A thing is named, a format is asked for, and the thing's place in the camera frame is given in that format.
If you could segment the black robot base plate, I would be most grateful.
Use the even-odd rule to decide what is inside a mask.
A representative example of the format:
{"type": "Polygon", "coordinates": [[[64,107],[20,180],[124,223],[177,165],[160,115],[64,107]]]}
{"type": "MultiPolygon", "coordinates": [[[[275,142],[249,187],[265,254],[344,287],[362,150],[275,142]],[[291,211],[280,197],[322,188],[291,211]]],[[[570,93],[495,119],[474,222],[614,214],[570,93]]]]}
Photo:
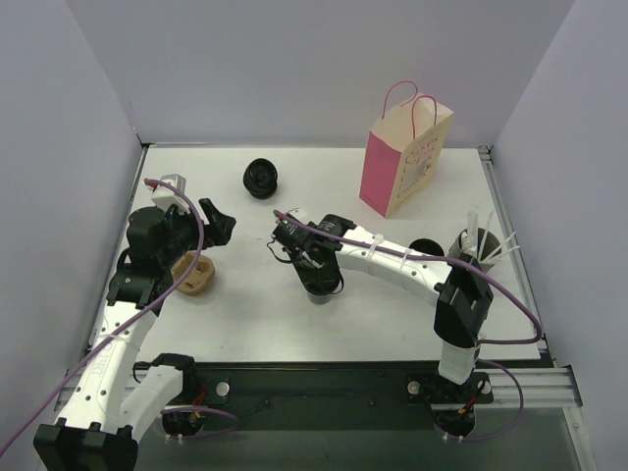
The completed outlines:
{"type": "Polygon", "coordinates": [[[468,434],[494,400],[488,374],[462,385],[433,361],[198,363],[157,420],[171,436],[243,431],[418,431],[449,422],[468,434]]]}

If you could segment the black paper coffee cup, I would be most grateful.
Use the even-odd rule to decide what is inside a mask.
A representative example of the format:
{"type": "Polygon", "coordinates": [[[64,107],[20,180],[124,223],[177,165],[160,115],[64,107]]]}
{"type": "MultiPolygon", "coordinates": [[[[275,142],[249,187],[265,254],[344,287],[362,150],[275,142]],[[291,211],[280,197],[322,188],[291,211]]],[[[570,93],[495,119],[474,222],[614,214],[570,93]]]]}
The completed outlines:
{"type": "Polygon", "coordinates": [[[308,283],[305,285],[309,300],[315,304],[325,304],[329,302],[333,296],[342,292],[343,288],[344,281],[340,279],[321,283],[308,283]]]}

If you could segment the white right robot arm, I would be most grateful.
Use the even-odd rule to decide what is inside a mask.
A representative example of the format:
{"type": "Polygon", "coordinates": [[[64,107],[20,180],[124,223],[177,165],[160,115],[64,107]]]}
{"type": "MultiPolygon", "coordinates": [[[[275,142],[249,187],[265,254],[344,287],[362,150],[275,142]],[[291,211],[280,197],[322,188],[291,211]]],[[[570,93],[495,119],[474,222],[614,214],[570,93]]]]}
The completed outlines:
{"type": "Polygon", "coordinates": [[[467,255],[442,261],[372,234],[329,214],[304,224],[293,212],[276,214],[272,241],[287,257],[314,302],[324,303],[344,288],[344,270],[356,271],[417,295],[435,308],[434,331],[442,341],[435,377],[438,394],[456,400],[470,388],[479,353],[479,333],[494,299],[480,265],[467,255]]]}

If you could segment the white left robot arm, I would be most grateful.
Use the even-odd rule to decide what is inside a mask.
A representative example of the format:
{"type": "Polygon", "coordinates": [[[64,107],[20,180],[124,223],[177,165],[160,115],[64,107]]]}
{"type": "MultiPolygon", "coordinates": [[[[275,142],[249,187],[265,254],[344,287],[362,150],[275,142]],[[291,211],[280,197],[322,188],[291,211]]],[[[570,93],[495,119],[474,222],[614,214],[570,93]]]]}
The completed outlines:
{"type": "Polygon", "coordinates": [[[112,277],[100,331],[78,383],[52,425],[38,427],[33,445],[48,470],[132,470],[138,444],[169,402],[189,405],[203,393],[193,357],[162,353],[132,392],[136,357],[158,319],[164,294],[175,288],[172,268],[187,253],[229,243],[236,219],[208,198],[204,225],[182,203],[132,212],[128,246],[112,277]]]}

